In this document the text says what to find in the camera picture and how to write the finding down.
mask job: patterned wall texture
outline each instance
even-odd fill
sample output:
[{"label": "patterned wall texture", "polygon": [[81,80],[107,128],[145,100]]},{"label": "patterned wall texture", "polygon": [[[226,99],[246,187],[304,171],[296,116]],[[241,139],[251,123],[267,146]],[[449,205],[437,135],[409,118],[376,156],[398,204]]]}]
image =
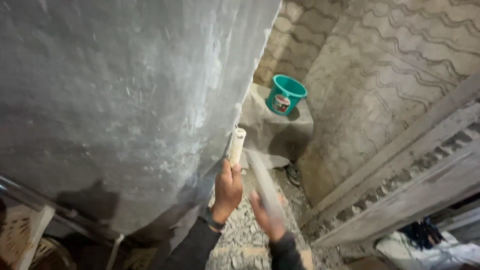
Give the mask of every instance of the patterned wall texture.
[{"label": "patterned wall texture", "polygon": [[303,80],[315,122],[299,162],[310,201],[478,70],[480,1],[355,0]]},{"label": "patterned wall texture", "polygon": [[275,74],[302,81],[344,6],[343,0],[284,0],[253,82],[270,87]]}]

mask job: floor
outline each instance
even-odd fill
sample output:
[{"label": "floor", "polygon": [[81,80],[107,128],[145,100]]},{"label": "floor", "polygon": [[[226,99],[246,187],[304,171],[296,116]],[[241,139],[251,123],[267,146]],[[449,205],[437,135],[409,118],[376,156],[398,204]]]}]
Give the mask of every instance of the floor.
[{"label": "floor", "polygon": [[[243,173],[243,199],[227,221],[223,235],[210,255],[207,269],[270,269],[270,258],[266,248],[268,237],[255,222],[248,201],[248,195],[256,186],[256,178],[251,170],[245,170]],[[309,207],[304,192],[290,184],[284,171],[272,170],[271,175],[277,184],[277,191],[287,199],[284,205],[286,227],[296,236],[297,248],[306,269],[334,269],[376,254],[371,243],[311,249],[297,225],[300,215]]]}]

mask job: bucket label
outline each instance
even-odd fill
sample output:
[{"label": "bucket label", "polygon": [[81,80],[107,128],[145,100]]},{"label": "bucket label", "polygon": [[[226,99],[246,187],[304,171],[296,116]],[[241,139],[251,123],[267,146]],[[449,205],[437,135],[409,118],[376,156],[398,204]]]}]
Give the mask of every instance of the bucket label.
[{"label": "bucket label", "polygon": [[286,112],[290,107],[290,99],[280,94],[275,95],[272,100],[272,107],[276,111]]}]

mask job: teal bucket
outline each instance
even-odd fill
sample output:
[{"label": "teal bucket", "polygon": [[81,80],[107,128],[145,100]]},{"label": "teal bucket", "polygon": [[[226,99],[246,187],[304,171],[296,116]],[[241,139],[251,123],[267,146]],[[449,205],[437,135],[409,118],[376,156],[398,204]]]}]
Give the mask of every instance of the teal bucket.
[{"label": "teal bucket", "polygon": [[276,114],[288,115],[297,103],[307,97],[307,89],[294,78],[286,75],[275,75],[267,107]]}]

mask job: hand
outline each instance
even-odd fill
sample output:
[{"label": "hand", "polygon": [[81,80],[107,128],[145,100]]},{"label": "hand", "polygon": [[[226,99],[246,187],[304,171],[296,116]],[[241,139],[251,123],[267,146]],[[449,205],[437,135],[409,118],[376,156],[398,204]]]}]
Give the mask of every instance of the hand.
[{"label": "hand", "polygon": [[270,217],[262,205],[262,200],[256,191],[253,191],[250,194],[250,203],[260,228],[266,232],[272,243],[278,242],[278,240],[280,240],[287,232],[283,225],[283,221],[270,220]]},{"label": "hand", "polygon": [[228,217],[241,201],[243,187],[241,184],[241,166],[230,168],[227,159],[223,159],[222,172],[215,178],[215,203],[212,218],[215,222],[225,224]]}]

